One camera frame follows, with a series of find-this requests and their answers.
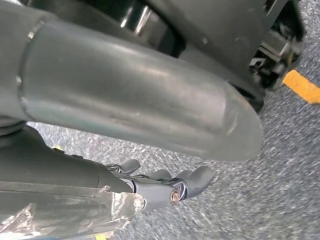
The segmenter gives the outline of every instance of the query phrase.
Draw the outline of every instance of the yellow road marking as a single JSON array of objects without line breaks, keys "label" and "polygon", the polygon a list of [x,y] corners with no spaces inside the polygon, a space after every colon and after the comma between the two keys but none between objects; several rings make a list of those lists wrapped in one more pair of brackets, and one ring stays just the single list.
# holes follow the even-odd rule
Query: yellow road marking
[{"label": "yellow road marking", "polygon": [[320,104],[320,88],[296,70],[288,72],[283,83],[309,104]]}]

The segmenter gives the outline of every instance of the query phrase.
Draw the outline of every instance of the asphalt ground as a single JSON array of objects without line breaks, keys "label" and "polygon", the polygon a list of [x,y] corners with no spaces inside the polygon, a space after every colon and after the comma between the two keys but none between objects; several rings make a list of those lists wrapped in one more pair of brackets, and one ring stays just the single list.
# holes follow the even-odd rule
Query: asphalt ground
[{"label": "asphalt ground", "polygon": [[[320,1],[302,0],[308,31],[297,71],[320,87]],[[179,205],[143,212],[115,240],[320,239],[320,105],[309,104],[286,85],[268,92],[260,114],[264,141],[245,162],[202,160],[172,151],[72,129],[30,123],[48,146],[102,163],[137,159],[138,173],[208,165],[208,190]]]}]

